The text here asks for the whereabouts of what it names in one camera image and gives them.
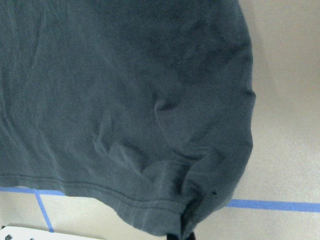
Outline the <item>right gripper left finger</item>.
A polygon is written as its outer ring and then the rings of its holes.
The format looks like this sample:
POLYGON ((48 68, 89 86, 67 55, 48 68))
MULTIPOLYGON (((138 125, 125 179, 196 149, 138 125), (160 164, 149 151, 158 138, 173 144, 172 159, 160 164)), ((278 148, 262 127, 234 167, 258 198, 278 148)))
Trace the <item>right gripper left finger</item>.
POLYGON ((166 239, 167 240, 180 240, 179 236, 175 235, 175 234, 172 234, 172 233, 168 233, 166 235, 166 239))

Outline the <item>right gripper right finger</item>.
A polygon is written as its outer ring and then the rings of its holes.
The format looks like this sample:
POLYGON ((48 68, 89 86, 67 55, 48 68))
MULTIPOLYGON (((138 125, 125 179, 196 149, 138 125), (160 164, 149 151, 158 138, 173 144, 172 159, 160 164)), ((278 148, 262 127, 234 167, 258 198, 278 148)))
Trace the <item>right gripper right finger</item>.
POLYGON ((196 240, 196 235, 194 232, 192 232, 187 238, 186 240, 196 240))

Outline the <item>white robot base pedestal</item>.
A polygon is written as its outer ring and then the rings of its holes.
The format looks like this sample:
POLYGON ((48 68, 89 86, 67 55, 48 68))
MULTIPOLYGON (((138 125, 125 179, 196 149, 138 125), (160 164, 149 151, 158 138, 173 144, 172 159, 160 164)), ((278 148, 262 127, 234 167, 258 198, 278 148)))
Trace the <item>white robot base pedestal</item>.
POLYGON ((95 238, 26 227, 5 226, 0 230, 0 240, 95 240, 95 238))

